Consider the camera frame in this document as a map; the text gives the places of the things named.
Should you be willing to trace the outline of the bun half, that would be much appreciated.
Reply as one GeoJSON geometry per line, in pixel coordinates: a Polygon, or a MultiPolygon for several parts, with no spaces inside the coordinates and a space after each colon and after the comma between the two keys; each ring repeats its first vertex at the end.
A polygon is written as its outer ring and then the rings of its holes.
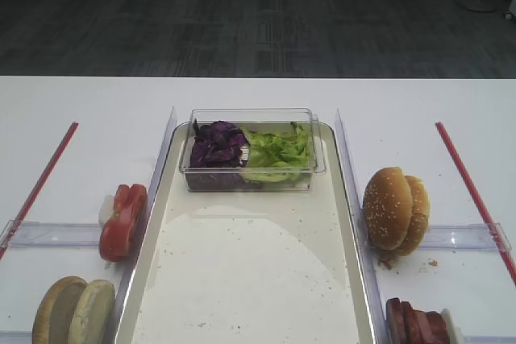
{"type": "Polygon", "coordinates": [[[114,285],[109,280],[93,280],[87,284],[71,320],[68,343],[101,343],[114,300],[114,285]]]}
{"type": "Polygon", "coordinates": [[[81,277],[66,276],[47,290],[34,318],[32,344],[68,342],[71,320],[86,285],[81,277]]]}

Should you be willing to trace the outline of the rear tomato slice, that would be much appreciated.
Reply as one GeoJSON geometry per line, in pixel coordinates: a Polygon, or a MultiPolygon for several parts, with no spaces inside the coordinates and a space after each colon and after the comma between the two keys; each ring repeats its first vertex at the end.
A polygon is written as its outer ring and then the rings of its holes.
{"type": "Polygon", "coordinates": [[[113,211],[119,213],[126,203],[128,203],[131,193],[133,191],[133,185],[121,184],[114,195],[113,211]]]}

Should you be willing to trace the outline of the tomato slice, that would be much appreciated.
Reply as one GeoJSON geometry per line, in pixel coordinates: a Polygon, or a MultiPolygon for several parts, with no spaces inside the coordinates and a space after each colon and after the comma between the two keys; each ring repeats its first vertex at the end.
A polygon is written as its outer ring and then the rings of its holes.
{"type": "Polygon", "coordinates": [[[128,203],[131,193],[133,191],[133,185],[121,184],[114,195],[113,211],[119,213],[126,203],[128,203]]]}
{"type": "Polygon", "coordinates": [[[119,262],[129,256],[135,230],[148,200],[147,189],[142,184],[133,184],[131,197],[119,213],[113,213],[102,228],[99,239],[100,256],[109,262],[119,262]]]}

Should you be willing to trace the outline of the front tomato slice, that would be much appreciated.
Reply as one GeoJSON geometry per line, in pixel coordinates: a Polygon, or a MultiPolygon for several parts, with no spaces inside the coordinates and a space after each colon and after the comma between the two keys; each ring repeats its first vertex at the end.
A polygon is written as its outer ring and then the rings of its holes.
{"type": "Polygon", "coordinates": [[[119,213],[113,213],[102,228],[99,239],[100,256],[109,262],[119,262],[129,256],[135,230],[148,200],[147,189],[142,184],[133,184],[131,197],[119,213]]]}

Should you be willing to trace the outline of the sliced meat patties stack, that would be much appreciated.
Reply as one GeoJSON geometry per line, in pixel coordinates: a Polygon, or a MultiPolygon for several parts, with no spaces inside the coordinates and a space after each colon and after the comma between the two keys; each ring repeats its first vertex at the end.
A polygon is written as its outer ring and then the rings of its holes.
{"type": "Polygon", "coordinates": [[[444,312],[417,310],[395,297],[386,301],[386,321],[392,343],[452,343],[452,325],[444,312]]]}

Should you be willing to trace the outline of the purple cabbage leaves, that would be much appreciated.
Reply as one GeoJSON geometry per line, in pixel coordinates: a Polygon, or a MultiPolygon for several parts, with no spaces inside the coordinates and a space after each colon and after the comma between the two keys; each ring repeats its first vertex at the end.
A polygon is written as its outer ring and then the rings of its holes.
{"type": "Polygon", "coordinates": [[[242,147],[248,143],[243,131],[231,122],[199,125],[193,121],[194,144],[189,157],[191,168],[243,167],[242,147]]]}

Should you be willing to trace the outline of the right long clear divider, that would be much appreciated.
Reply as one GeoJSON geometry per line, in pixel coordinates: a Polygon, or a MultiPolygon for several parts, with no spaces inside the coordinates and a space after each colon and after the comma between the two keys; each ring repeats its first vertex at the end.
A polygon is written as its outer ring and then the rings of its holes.
{"type": "Polygon", "coordinates": [[[368,330],[372,343],[391,343],[389,328],[386,325],[384,305],[378,287],[374,254],[369,248],[368,233],[361,209],[359,190],[352,154],[348,146],[348,136],[343,117],[339,110],[335,114],[335,133],[338,142],[343,182],[354,235],[356,255],[360,265],[360,281],[368,314],[368,330]]]}

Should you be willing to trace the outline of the metal baking tray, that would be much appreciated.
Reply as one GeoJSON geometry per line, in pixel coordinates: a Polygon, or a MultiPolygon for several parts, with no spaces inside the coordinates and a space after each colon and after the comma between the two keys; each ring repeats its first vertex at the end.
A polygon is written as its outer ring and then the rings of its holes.
{"type": "Polygon", "coordinates": [[[173,133],[119,343],[373,343],[334,131],[305,192],[192,193],[173,133]]]}

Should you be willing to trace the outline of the white pusher block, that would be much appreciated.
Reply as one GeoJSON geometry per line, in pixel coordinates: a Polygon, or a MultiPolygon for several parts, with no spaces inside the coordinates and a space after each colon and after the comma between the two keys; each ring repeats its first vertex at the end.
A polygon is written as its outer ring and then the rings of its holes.
{"type": "Polygon", "coordinates": [[[112,195],[107,195],[104,198],[104,201],[101,205],[101,208],[98,213],[98,222],[101,227],[110,220],[111,216],[114,213],[114,197],[112,195]]]}
{"type": "Polygon", "coordinates": [[[447,327],[447,333],[450,338],[451,344],[465,344],[466,341],[464,339],[464,335],[458,325],[453,321],[451,312],[449,309],[443,309],[440,312],[442,318],[445,321],[447,327]]]}

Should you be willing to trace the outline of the white right pusher block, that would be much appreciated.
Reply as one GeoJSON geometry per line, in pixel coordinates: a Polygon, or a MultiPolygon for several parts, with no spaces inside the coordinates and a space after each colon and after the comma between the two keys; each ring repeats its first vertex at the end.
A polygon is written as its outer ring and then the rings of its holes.
{"type": "Polygon", "coordinates": [[[443,309],[440,312],[442,318],[445,321],[447,327],[447,333],[450,338],[451,344],[465,344],[466,341],[464,339],[464,335],[458,325],[453,321],[451,312],[449,309],[443,309]]]}

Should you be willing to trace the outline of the right red strip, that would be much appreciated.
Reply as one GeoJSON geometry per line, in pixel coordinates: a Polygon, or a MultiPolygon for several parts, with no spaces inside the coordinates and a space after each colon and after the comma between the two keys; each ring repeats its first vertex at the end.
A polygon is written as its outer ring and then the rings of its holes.
{"type": "Polygon", "coordinates": [[[452,142],[452,139],[448,134],[444,124],[442,122],[437,122],[435,124],[435,127],[439,132],[439,135],[443,140],[443,143],[447,148],[447,151],[469,192],[469,195],[471,196],[472,201],[476,206],[476,209],[478,210],[484,224],[486,224],[488,227],[488,230],[497,247],[499,255],[501,256],[501,259],[505,264],[506,269],[510,275],[510,278],[512,279],[513,283],[515,283],[515,262],[510,253],[509,244],[506,242],[502,235],[502,228],[500,226],[497,226],[496,222],[491,217],[484,201],[481,198],[479,191],[477,190],[472,180],[472,177],[468,172],[468,169],[465,167],[462,159],[460,158],[460,154],[456,150],[456,147],[452,142]]]}

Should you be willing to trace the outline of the right upper clear rail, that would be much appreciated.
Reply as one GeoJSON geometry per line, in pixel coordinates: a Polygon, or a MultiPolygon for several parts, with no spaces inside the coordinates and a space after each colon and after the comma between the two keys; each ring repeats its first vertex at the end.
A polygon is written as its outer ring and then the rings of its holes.
{"type": "Polygon", "coordinates": [[[512,251],[499,223],[429,226],[418,248],[433,251],[512,251]]]}

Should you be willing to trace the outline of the clear rail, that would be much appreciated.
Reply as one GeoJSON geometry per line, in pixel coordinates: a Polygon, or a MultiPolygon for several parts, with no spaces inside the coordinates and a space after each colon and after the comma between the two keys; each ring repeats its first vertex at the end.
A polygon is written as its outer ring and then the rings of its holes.
{"type": "Polygon", "coordinates": [[[461,336],[458,342],[463,344],[516,344],[516,337],[461,336]]]}
{"type": "Polygon", "coordinates": [[[418,248],[433,251],[512,251],[499,223],[429,226],[418,248]]]}
{"type": "Polygon", "coordinates": [[[31,333],[23,331],[1,331],[0,344],[31,344],[31,333]]]}
{"type": "Polygon", "coordinates": [[[9,221],[1,233],[1,248],[97,247],[99,224],[9,221]]]}

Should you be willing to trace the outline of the right lower clear rail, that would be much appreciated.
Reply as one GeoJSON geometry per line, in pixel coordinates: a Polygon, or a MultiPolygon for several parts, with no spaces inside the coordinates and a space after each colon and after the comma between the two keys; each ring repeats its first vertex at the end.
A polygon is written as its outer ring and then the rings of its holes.
{"type": "Polygon", "coordinates": [[[461,336],[458,342],[463,344],[516,344],[516,337],[461,336]]]}

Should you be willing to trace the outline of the left lower clear rail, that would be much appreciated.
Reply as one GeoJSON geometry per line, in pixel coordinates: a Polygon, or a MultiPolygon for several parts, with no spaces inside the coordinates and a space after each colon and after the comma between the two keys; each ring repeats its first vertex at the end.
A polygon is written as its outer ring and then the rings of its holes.
{"type": "Polygon", "coordinates": [[[1,331],[0,344],[31,344],[31,333],[23,331],[1,331]]]}

